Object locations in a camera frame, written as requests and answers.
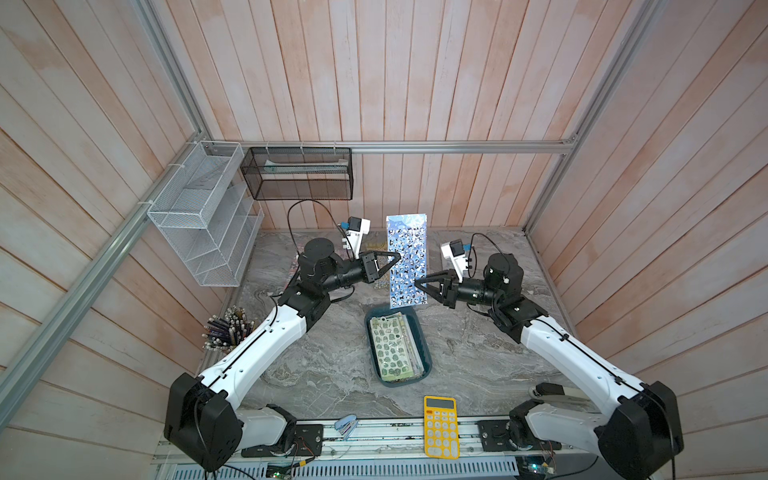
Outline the teal storage tray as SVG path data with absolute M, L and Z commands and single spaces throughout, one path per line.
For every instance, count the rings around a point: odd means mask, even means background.
M 410 321 L 411 328 L 413 330 L 415 341 L 416 341 L 416 344 L 418 346 L 418 350 L 419 350 L 419 353 L 420 353 L 420 356 L 421 356 L 421 359 L 422 359 L 425 371 L 424 371 L 424 375 L 422 377 L 420 377 L 420 378 L 417 378 L 417 377 L 414 376 L 414 377 L 410 378 L 409 380 L 405 380 L 405 381 L 400 381 L 400 382 L 384 382 L 381 379 L 381 377 L 380 377 L 379 368 L 377 366 L 377 362 L 376 362 L 376 358 L 375 358 L 375 353 L 374 353 L 374 348 L 373 348 L 373 337 L 372 337 L 372 334 L 370 333 L 369 321 L 373 317 L 383 317 L 383 316 L 388 316 L 388 315 L 395 314 L 395 313 L 402 313 L 404 316 L 405 315 L 408 316 L 408 319 Z M 431 373 L 432 367 L 433 367 L 433 362 L 432 362 L 432 359 L 431 359 L 431 355 L 429 353 L 428 346 L 427 346 L 427 343 L 426 343 L 426 338 L 424 336 L 423 329 L 422 329 L 421 324 L 419 322 L 418 316 L 416 315 L 416 312 L 415 312 L 415 310 L 412 307 L 401 307 L 401 308 L 395 308 L 395 309 L 390 309 L 386 305 L 374 307 L 373 309 L 371 309 L 367 313 L 367 315 L 365 317 L 365 320 L 364 320 L 364 325 L 365 325 L 365 328 L 366 328 L 366 333 L 367 333 L 368 341 L 369 341 L 369 345 L 370 345 L 373 368 L 374 368 L 375 374 L 378 377 L 379 381 L 384 386 L 394 388 L 394 387 L 414 384 L 414 383 L 417 383 L 417 382 L 421 381 L 422 379 L 426 378 Z

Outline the blue penguin sticker sheet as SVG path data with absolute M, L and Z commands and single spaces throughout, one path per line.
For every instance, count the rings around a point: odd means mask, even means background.
M 389 271 L 390 307 L 427 303 L 427 295 L 414 281 L 427 275 L 427 215 L 407 214 L 386 218 L 388 250 L 401 258 Z

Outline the yellow green sticker sheet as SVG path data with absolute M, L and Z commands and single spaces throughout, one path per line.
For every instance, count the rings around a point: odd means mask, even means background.
M 386 240 L 371 240 L 367 242 L 366 249 L 369 251 L 387 251 L 388 242 Z

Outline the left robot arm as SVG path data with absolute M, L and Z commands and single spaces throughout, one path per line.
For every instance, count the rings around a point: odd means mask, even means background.
M 278 356 L 320 320 L 332 304 L 332 291 L 371 284 L 400 258 L 397 252 L 364 251 L 343 259 L 329 239 L 309 241 L 298 256 L 296 273 L 265 320 L 200 375 L 182 374 L 173 382 L 165 438 L 208 473 L 218 471 L 242 449 L 273 447 L 293 453 L 295 417 L 274 404 L 242 413 L 242 401 Z

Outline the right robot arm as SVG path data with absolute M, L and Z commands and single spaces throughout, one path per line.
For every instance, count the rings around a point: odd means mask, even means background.
M 465 256 L 452 261 L 453 269 L 419 278 L 415 287 L 448 308 L 459 302 L 486 307 L 502 333 L 556 367 L 597 409 L 590 414 L 528 400 L 509 413 L 512 449 L 559 442 L 603 459 L 624 479 L 658 479 L 664 466 L 674 464 L 684 441 L 677 397 L 668 386 L 645 383 L 612 365 L 526 298 L 513 255 L 491 255 L 482 278 L 464 277 Z

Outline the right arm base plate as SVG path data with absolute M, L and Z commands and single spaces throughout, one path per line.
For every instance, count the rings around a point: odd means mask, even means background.
M 519 419 L 481 420 L 477 422 L 477 427 L 485 452 L 562 449 L 560 442 L 535 438 Z

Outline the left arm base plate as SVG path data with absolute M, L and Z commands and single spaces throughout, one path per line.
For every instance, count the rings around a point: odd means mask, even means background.
M 322 454 L 324 426 L 298 424 L 287 429 L 276 445 L 254 446 L 241 451 L 243 458 L 319 457 Z

